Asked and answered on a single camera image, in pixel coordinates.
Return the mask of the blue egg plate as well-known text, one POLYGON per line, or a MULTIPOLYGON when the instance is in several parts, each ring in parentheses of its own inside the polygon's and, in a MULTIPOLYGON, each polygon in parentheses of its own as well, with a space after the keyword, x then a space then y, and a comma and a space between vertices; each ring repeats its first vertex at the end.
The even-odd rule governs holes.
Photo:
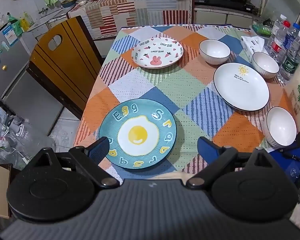
POLYGON ((173 150, 177 125, 171 111, 150 99, 132 99, 114 107, 101 122, 98 137, 106 137, 106 158, 129 170, 152 167, 173 150))

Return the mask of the white bowl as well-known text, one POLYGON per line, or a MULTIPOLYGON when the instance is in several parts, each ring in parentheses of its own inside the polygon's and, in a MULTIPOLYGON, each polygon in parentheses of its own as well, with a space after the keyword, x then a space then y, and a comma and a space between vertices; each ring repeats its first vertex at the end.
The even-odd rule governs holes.
POLYGON ((263 131, 267 142, 274 148, 291 145, 297 135, 292 115, 282 107, 272 107, 264 119, 263 131))
POLYGON ((231 50, 219 40, 204 40, 199 44, 202 58, 211 65, 221 65, 230 57, 231 50))
POLYGON ((274 78, 279 72, 277 62, 268 54, 260 51, 252 55, 252 65, 264 79, 274 78))

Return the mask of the white sun plate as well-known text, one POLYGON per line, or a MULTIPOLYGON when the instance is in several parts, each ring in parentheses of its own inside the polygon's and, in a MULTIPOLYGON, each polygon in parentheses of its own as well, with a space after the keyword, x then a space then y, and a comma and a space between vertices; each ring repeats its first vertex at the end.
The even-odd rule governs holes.
POLYGON ((244 64, 225 63, 219 66, 213 74, 213 83, 222 99, 241 111, 259 111, 269 102, 266 81, 244 64))

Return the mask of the pink bunny plate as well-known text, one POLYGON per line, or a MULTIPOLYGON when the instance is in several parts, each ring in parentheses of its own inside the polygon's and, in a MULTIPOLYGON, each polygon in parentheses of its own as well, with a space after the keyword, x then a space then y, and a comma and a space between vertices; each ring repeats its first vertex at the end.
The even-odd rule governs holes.
POLYGON ((132 50, 132 60, 147 69, 161 69, 175 64, 183 56, 183 46, 172 38, 152 37, 132 50))

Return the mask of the wooden folding chair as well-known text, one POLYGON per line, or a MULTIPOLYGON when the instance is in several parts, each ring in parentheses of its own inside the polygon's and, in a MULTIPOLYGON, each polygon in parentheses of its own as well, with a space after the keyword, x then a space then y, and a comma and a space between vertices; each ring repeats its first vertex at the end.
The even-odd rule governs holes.
POLYGON ((27 72, 80 119, 103 62, 83 19, 76 16, 42 36, 27 72))

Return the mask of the grey refrigerator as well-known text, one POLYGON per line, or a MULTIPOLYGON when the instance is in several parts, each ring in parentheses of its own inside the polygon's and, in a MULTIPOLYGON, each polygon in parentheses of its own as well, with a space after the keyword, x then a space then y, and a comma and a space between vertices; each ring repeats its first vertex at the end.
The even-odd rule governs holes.
POLYGON ((11 24, 0 29, 0 101, 12 113, 45 135, 62 105, 27 71, 30 55, 11 24))

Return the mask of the tissue pack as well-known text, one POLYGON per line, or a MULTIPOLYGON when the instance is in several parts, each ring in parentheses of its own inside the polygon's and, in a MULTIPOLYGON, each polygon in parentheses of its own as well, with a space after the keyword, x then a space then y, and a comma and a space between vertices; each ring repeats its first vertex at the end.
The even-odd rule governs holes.
POLYGON ((242 36, 240 38, 240 41, 241 41, 243 50, 245 51, 250 63, 252 63, 252 58, 253 58, 254 53, 263 52, 263 53, 268 54, 264 47, 265 40, 262 37, 242 36))

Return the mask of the red cap water bottle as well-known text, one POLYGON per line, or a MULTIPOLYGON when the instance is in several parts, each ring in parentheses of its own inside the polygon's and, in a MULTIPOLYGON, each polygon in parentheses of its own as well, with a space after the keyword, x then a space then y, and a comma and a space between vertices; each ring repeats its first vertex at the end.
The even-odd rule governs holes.
POLYGON ((270 56, 273 59, 277 59, 277 56, 283 47, 283 43, 285 41, 285 36, 286 36, 289 28, 290 28, 290 22, 285 20, 285 21, 283 21, 283 24, 281 25, 281 27, 278 29, 278 31, 273 39, 273 42, 271 43, 270 56))

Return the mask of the green label water bottle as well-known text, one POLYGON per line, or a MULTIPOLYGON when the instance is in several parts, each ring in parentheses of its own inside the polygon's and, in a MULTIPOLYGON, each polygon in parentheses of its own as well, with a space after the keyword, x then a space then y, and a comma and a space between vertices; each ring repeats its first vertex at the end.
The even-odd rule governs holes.
POLYGON ((286 84, 294 75, 296 69, 300 64, 300 31, 298 36, 290 45, 283 63, 280 66, 278 80, 282 84, 286 84))

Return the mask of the green basket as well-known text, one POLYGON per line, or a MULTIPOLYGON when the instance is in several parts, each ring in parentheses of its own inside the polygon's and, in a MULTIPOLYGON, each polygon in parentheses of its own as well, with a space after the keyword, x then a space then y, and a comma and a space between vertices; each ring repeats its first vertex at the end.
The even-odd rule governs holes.
POLYGON ((270 37, 273 28, 273 22, 271 19, 266 19, 263 22, 252 22, 252 29, 258 36, 270 37))

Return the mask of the blue label water bottle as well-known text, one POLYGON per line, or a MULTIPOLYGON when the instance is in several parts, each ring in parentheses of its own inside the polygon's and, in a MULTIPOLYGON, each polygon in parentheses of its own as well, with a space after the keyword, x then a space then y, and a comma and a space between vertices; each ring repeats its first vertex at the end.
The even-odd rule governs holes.
POLYGON ((283 43, 283 47, 285 50, 288 50, 290 48, 292 42, 298 36, 299 31, 300 31, 300 25, 297 23, 293 23, 293 25, 289 28, 285 36, 285 40, 283 43))

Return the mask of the patchwork counter cloth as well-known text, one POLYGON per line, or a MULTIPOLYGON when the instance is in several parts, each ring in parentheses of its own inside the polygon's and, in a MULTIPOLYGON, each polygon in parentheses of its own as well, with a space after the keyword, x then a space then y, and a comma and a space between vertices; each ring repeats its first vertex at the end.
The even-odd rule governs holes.
POLYGON ((68 12, 80 16, 93 40, 115 37, 123 27, 192 23, 192 0, 89 0, 68 12))

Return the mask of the clear white cap bottle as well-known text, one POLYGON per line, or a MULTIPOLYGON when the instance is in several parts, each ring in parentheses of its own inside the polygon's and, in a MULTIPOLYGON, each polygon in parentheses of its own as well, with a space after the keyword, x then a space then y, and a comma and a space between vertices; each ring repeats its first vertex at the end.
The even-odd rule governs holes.
POLYGON ((280 15, 280 17, 274 22, 273 28, 271 30, 271 36, 268 39, 268 42, 266 44, 266 49, 269 50, 271 48, 271 44, 277 34, 277 31, 282 27, 283 22, 287 19, 287 17, 283 14, 280 15))

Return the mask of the blue bowl on counter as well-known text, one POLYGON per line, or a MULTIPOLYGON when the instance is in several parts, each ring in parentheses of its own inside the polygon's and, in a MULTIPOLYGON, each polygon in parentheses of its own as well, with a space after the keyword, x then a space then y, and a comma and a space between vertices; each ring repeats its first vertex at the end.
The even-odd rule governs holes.
POLYGON ((62 0, 61 5, 64 8, 68 8, 72 5, 76 4, 76 0, 62 0))

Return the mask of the gas stove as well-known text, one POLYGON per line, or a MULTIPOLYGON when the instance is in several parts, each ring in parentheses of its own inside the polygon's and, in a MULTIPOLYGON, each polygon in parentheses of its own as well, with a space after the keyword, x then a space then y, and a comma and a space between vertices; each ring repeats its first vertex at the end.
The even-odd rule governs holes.
POLYGON ((248 0, 194 0, 194 4, 258 14, 258 8, 248 0))

